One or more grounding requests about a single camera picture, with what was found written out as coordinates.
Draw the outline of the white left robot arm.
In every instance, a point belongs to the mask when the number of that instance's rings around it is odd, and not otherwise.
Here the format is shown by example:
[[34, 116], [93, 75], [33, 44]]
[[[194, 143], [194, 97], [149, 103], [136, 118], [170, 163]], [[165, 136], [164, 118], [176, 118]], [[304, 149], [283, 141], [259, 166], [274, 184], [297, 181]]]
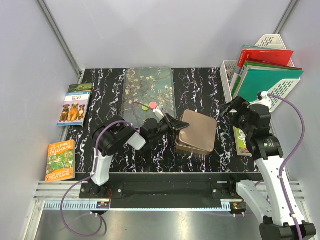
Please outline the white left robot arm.
[[125, 144], [139, 151], [153, 139], [189, 126], [189, 123], [168, 113], [161, 116], [160, 120], [148, 118], [141, 127], [134, 127], [119, 115], [108, 120], [107, 125], [100, 126], [92, 135], [95, 144], [93, 166], [88, 180], [90, 192], [97, 198], [103, 198], [108, 193], [112, 159]]

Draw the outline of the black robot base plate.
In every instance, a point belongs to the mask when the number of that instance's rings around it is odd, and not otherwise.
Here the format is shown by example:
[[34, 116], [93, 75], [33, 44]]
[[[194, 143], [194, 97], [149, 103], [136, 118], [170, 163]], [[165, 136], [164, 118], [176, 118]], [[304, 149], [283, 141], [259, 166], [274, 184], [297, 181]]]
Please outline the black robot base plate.
[[257, 172], [244, 173], [116, 173], [103, 186], [82, 183], [81, 199], [111, 198], [112, 210], [227, 211], [239, 200], [236, 183], [260, 181]]

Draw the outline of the rose gold tin lid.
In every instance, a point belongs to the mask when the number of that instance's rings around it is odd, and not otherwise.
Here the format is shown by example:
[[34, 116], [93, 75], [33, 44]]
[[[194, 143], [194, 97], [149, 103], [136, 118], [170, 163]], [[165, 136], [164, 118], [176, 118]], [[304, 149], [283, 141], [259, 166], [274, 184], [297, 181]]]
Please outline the rose gold tin lid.
[[202, 133], [206, 133], [209, 136], [213, 136], [216, 140], [217, 133], [217, 121], [207, 115], [201, 114], [199, 112], [192, 111], [187, 109], [184, 111], [182, 119], [183, 122], [189, 123], [190, 126], [182, 129], [188, 131], [201, 131]]

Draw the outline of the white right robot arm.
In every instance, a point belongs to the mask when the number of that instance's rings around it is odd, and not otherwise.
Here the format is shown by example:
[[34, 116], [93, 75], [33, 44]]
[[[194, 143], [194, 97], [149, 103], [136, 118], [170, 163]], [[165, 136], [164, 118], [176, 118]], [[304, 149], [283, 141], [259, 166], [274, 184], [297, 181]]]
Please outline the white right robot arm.
[[245, 134], [246, 147], [263, 177], [267, 197], [248, 179], [229, 183], [227, 192], [248, 204], [260, 222], [263, 240], [310, 240], [317, 234], [316, 227], [305, 220], [297, 205], [285, 170], [287, 159], [280, 141], [271, 133], [271, 97], [266, 91], [260, 92], [250, 103], [237, 96], [220, 114], [236, 111], [230, 122]]

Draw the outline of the rose gold tin box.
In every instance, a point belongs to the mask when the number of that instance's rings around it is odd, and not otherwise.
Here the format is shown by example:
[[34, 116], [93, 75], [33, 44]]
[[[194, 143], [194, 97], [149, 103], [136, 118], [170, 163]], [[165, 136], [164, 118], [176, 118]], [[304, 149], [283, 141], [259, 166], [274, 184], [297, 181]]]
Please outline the rose gold tin box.
[[208, 156], [215, 146], [215, 138], [201, 131], [181, 130], [176, 137], [177, 150]]

